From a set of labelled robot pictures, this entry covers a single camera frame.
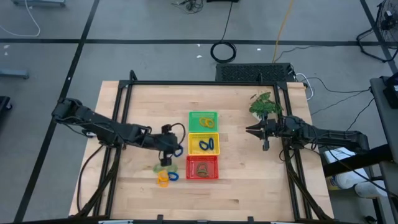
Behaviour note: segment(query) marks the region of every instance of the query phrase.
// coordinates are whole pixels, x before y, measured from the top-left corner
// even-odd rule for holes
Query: yellow basket
[[[209,143],[210,138],[214,140],[214,149],[203,150],[199,146],[200,141]],[[188,154],[190,156],[217,156],[220,154],[220,139],[218,133],[190,133],[188,136]]]

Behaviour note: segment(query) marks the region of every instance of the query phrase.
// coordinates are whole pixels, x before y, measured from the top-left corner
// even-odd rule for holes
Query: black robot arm
[[[151,134],[152,128],[138,124],[121,124],[102,116],[75,99],[62,99],[58,101],[52,112],[53,120],[67,126],[81,126],[89,132],[95,133],[99,143],[109,147],[124,145],[137,146],[163,152],[160,159],[162,166],[172,163],[171,156],[176,151],[182,150],[174,133],[170,133],[171,125],[162,127],[162,134]]]
[[[345,147],[353,152],[369,150],[368,137],[359,131],[334,131],[319,129],[296,116],[283,116],[277,122],[267,119],[265,112],[260,123],[246,131],[264,140],[264,150],[269,149],[268,137],[287,138],[290,147],[303,149],[306,144]]]

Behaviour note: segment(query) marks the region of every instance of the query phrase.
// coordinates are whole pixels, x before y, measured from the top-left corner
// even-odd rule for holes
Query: red basket
[[[216,156],[187,156],[187,179],[218,179],[218,161]],[[197,170],[206,170],[206,177],[199,176]]]

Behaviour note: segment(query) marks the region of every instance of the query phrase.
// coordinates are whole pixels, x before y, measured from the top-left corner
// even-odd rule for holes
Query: plastic basket
[[[191,111],[189,112],[189,132],[214,133],[218,131],[218,114],[215,111]],[[212,128],[202,126],[200,118],[209,118],[214,121]]]
[[[200,141],[209,143],[213,138],[214,149],[203,150],[199,146]],[[190,156],[217,156],[220,154],[220,139],[218,133],[189,133],[188,135],[188,154]]]
[[[198,169],[206,170],[205,176],[198,175]],[[215,180],[218,179],[218,160],[216,156],[187,156],[187,179]]]

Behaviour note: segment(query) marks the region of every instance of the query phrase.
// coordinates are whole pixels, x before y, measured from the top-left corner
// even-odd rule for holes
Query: green basket
[[[189,112],[189,131],[192,133],[215,133],[218,131],[218,115],[215,111]],[[214,121],[212,128],[200,125],[200,118],[210,118]]]

